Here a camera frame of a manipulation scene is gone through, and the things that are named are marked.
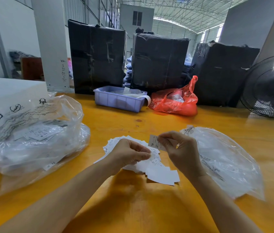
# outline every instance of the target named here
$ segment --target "electric fan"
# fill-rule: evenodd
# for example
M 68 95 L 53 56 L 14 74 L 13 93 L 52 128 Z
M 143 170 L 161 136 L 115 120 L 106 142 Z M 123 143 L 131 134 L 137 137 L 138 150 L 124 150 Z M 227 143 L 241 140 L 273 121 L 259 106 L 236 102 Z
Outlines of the electric fan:
M 274 56 L 248 70 L 240 101 L 255 114 L 274 117 Z

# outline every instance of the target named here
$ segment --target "black fabric on box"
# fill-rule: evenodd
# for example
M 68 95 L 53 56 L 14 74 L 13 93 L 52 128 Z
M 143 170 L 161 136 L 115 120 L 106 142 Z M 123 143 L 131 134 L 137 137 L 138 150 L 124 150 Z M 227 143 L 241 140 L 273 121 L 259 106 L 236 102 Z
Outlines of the black fabric on box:
M 134 34 L 131 88 L 148 94 L 168 88 L 181 88 L 181 73 L 189 39 L 138 33 Z
M 75 93 L 94 94 L 103 86 L 122 87 L 126 32 L 68 20 Z
M 194 93 L 198 105 L 236 107 L 243 91 L 247 69 L 260 49 L 198 43 L 189 75 L 197 75 Z

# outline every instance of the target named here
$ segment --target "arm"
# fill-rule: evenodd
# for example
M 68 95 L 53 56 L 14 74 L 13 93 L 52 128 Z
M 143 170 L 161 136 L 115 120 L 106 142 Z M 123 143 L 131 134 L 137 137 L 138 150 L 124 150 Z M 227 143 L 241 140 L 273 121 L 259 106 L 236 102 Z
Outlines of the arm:
M 166 139 L 176 140 L 176 149 Z M 174 165 L 188 178 L 204 200 L 220 233 L 262 233 L 232 199 L 204 171 L 194 138 L 171 131 L 161 134 L 158 141 L 166 148 Z
M 60 233 L 103 184 L 127 164 L 150 158 L 150 150 L 121 139 L 103 160 L 89 166 L 63 186 L 29 206 L 0 227 L 0 233 Z

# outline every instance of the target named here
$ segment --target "blue plastic basket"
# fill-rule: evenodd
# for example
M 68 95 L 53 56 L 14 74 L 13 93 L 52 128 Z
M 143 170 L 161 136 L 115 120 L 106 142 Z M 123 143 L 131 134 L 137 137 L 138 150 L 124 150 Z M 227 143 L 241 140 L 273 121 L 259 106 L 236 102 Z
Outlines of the blue plastic basket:
M 125 95 L 111 93 L 123 90 L 124 88 L 113 86 L 104 86 L 93 90 L 95 92 L 96 105 L 104 105 L 138 113 L 143 106 L 145 98 L 133 98 Z

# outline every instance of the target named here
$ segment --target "forearm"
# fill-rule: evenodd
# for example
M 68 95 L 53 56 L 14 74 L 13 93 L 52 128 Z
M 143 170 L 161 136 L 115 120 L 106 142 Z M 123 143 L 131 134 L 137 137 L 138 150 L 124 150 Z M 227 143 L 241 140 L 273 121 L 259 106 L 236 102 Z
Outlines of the forearm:
M 111 173 L 111 166 L 103 160 L 89 166 L 3 224 L 0 233 L 62 232 Z
M 262 233 L 210 176 L 200 176 L 191 182 L 204 200 L 220 233 Z

